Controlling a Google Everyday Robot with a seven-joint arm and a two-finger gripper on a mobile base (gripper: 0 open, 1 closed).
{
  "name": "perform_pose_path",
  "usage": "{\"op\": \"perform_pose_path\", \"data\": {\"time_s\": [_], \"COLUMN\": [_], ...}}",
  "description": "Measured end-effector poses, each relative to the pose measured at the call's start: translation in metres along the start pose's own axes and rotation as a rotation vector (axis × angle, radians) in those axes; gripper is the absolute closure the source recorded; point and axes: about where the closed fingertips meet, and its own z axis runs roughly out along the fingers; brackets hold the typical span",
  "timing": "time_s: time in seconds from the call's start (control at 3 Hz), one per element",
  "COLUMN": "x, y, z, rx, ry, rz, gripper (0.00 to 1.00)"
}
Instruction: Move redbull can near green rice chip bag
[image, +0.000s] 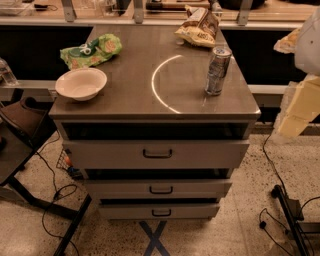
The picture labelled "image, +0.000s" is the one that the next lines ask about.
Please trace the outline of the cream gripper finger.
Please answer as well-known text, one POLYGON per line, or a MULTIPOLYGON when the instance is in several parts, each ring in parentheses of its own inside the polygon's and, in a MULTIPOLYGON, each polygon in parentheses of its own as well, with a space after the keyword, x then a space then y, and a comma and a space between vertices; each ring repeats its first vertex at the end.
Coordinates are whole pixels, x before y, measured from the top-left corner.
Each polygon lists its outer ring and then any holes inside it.
POLYGON ((276 133, 285 138, 299 136, 320 114, 320 77, 308 75, 293 90, 276 133))
POLYGON ((288 35, 278 40, 275 43, 273 49, 277 52, 284 53, 284 54, 294 53, 299 33, 300 33, 299 28, 294 29, 288 35))

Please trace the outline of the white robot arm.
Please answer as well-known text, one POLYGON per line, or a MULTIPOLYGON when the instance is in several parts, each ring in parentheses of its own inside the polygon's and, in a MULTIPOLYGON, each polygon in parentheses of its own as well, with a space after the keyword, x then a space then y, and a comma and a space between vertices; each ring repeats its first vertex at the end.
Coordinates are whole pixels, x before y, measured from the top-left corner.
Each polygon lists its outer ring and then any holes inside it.
POLYGON ((320 7, 301 28, 278 40, 274 49, 285 54, 293 53, 295 67, 307 74, 296 86, 276 128, 278 136, 294 138, 320 114, 320 7))

